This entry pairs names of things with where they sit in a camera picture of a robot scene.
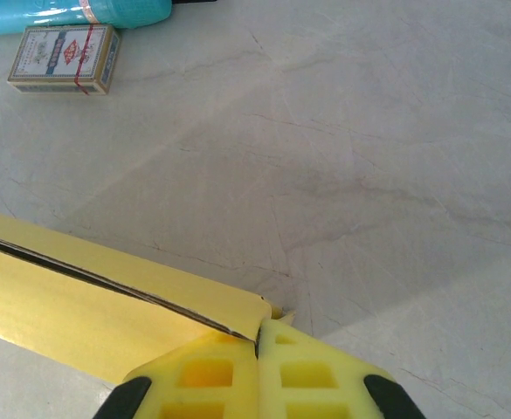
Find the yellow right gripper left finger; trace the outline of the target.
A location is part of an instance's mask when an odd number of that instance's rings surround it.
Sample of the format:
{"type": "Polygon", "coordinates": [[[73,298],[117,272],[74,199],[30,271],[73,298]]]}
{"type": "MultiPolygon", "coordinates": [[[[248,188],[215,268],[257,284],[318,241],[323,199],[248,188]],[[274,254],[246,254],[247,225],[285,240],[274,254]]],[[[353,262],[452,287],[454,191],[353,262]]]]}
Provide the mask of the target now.
{"type": "Polygon", "coordinates": [[[256,418],[259,371],[249,340],[219,332],[131,371],[96,418],[256,418]]]}

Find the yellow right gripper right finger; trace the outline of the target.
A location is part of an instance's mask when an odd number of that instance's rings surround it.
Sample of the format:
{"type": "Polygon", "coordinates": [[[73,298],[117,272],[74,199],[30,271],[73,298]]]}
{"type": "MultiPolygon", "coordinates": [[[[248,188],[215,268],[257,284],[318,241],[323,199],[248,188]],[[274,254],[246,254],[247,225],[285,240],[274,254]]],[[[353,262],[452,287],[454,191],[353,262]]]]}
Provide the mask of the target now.
{"type": "Polygon", "coordinates": [[[383,369],[278,320],[260,328],[258,367],[260,418],[425,416],[383,369]]]}

